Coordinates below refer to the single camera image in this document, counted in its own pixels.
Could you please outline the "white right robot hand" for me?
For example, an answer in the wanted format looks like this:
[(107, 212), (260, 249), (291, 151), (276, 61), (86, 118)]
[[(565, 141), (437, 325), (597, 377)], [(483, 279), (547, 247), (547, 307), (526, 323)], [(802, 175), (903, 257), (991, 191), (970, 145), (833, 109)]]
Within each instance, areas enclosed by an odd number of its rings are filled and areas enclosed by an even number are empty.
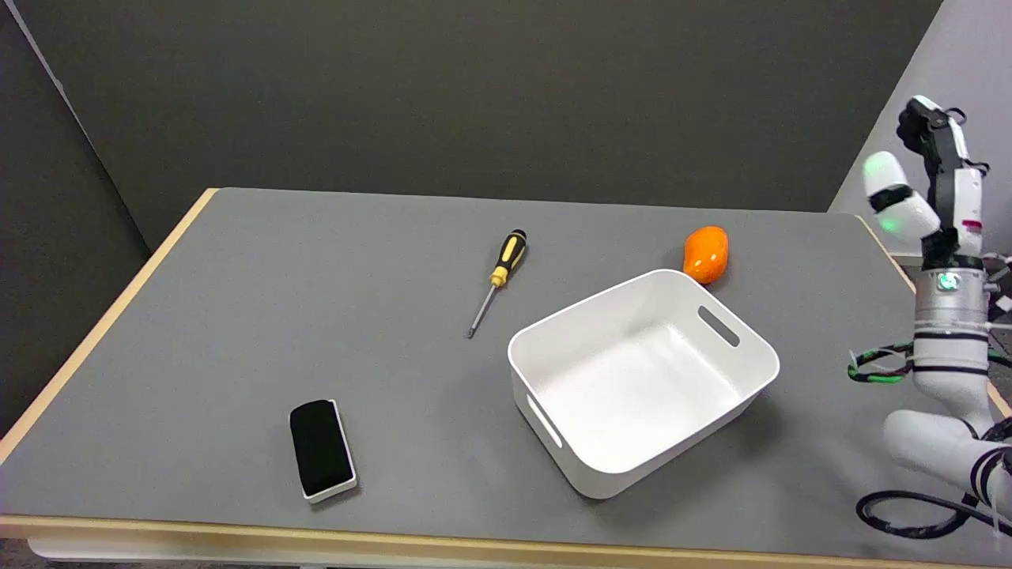
[(915, 95), (897, 116), (903, 146), (920, 156), (929, 182), (915, 190), (893, 153), (863, 163), (863, 187), (878, 226), (905, 243), (921, 245), (922, 267), (977, 269), (983, 262), (983, 181), (990, 166), (971, 159), (962, 126), (966, 114)]

